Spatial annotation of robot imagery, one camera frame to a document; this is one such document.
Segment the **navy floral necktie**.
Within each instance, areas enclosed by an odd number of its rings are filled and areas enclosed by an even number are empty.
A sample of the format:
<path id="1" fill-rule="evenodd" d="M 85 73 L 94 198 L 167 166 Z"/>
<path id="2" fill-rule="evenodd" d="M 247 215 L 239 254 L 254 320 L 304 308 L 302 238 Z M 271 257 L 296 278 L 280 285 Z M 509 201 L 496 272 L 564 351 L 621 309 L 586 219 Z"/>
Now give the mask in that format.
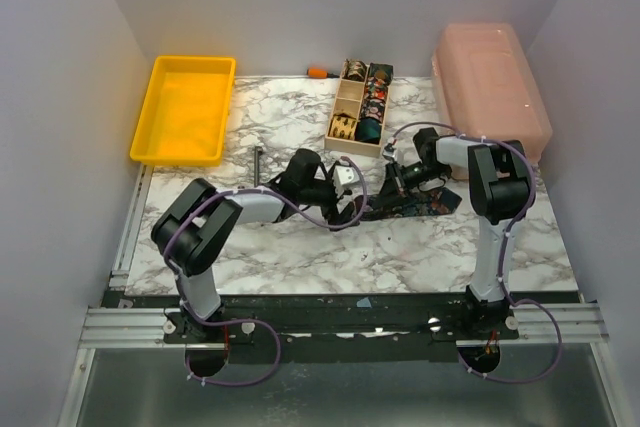
<path id="1" fill-rule="evenodd" d="M 406 196 L 370 195 L 362 222 L 393 218 L 431 217 L 453 214 L 462 198 L 447 187 L 435 187 L 427 191 L 411 191 Z"/>

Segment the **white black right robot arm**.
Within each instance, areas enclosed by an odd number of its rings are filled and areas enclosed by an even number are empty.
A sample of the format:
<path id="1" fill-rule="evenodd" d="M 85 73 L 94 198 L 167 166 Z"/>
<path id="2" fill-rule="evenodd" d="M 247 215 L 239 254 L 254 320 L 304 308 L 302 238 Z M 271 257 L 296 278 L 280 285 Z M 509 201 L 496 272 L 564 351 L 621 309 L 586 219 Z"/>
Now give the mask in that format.
<path id="1" fill-rule="evenodd" d="M 413 143 L 419 161 L 403 166 L 397 160 L 394 134 L 382 150 L 387 160 L 380 192 L 370 203 L 376 215 L 418 212 L 427 200 L 417 188 L 428 181 L 451 177 L 452 170 L 468 174 L 470 204 L 478 216 L 479 238 L 475 270 L 465 290 L 460 326 L 469 337 L 480 339 L 504 320 L 513 305 L 508 288 L 510 262 L 520 221 L 535 201 L 535 174 L 517 140 L 469 138 L 453 131 L 441 135 L 436 122 L 418 126 Z"/>

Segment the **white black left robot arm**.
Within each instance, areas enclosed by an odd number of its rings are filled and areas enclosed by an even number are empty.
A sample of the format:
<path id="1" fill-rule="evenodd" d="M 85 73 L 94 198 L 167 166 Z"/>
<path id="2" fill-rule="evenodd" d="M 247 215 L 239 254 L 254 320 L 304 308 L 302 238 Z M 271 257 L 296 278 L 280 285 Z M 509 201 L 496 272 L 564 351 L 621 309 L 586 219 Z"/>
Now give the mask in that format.
<path id="1" fill-rule="evenodd" d="M 366 203 L 366 181 L 343 156 L 326 167 L 316 152 L 300 148 L 283 172 L 255 187 L 218 190 L 197 178 L 181 192 L 152 227 L 151 240 L 174 275 L 187 329 L 201 342 L 214 340 L 222 327 L 222 306 L 213 265 L 235 227 L 275 224 L 295 214 L 312 224 L 339 231 L 357 224 L 365 207 L 350 213 L 338 203 L 358 185 Z"/>

